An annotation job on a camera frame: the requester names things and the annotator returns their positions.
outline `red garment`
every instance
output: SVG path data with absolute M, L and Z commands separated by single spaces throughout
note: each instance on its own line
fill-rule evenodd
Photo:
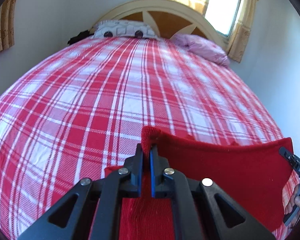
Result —
M 123 199 L 120 240 L 173 240 L 169 199 L 151 197 L 149 153 L 152 144 L 172 168 L 188 178 L 211 178 L 270 232 L 279 228 L 284 216 L 282 189 L 292 173 L 279 154 L 284 146 L 293 152 L 291 138 L 253 146 L 219 146 L 178 138 L 154 127 L 142 130 L 145 153 L 142 194 Z M 118 167 L 106 168 L 106 174 Z

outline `headboard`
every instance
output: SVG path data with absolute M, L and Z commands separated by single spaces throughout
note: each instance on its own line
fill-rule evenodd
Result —
M 201 14 L 176 1 L 130 1 L 112 9 L 96 23 L 119 19 L 146 22 L 162 38 L 170 39 L 175 33 L 195 34 L 212 40 L 224 48 L 219 34 Z

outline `white patterned pillow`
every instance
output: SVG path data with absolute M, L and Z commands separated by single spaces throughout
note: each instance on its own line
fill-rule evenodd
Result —
M 96 29 L 94 38 L 101 37 L 135 37 L 135 38 L 152 38 L 158 36 L 153 29 L 144 22 L 128 20 L 105 20 L 94 26 Z

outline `black dot on pillow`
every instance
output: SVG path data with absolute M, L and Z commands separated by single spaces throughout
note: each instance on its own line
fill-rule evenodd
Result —
M 112 32 L 105 32 L 105 34 L 103 34 L 104 37 L 113 37 Z
M 142 31 L 136 31 L 134 33 L 134 37 L 141 39 L 143 37 L 143 32 Z

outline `bed sheet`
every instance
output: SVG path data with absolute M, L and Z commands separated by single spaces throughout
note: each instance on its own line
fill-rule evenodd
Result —
M 218 145 L 282 138 L 231 70 L 168 40 L 87 38 L 0 97 L 0 228 L 16 239 L 80 178 L 134 155 L 145 125 Z M 292 174 L 283 206 L 298 183 Z M 284 239 L 287 228 L 274 232 Z

